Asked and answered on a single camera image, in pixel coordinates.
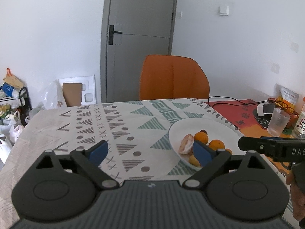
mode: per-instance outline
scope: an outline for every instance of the door frame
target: door frame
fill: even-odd
[[[109,13],[110,13],[110,3],[111,0],[104,0],[104,9],[103,9],[103,17],[102,17],[102,33],[101,33],[101,67],[100,67],[100,75],[101,75],[101,97],[102,103],[108,102],[107,99],[107,47],[108,47],[108,29],[109,29]],[[170,29],[170,40],[168,47],[168,54],[171,54],[171,48],[173,43],[173,30],[175,25],[176,18],[176,6],[177,0],[173,0],[173,20]]]

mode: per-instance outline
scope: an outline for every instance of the peeled orange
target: peeled orange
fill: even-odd
[[[200,166],[200,163],[198,162],[198,160],[195,158],[194,155],[190,156],[189,163],[196,166],[196,167]]]

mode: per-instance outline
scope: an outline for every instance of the glass cup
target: glass cup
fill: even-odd
[[[267,128],[268,133],[274,137],[279,137],[289,120],[290,115],[288,113],[280,108],[275,108]]]

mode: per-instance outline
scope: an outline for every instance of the light switch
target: light switch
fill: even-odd
[[[229,6],[220,6],[219,15],[229,15]]]
[[[182,18],[182,11],[176,12],[176,17],[177,18]]]

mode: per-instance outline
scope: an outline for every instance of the bottle label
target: bottle label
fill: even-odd
[[[298,132],[305,134],[305,113],[301,113],[294,127]]]

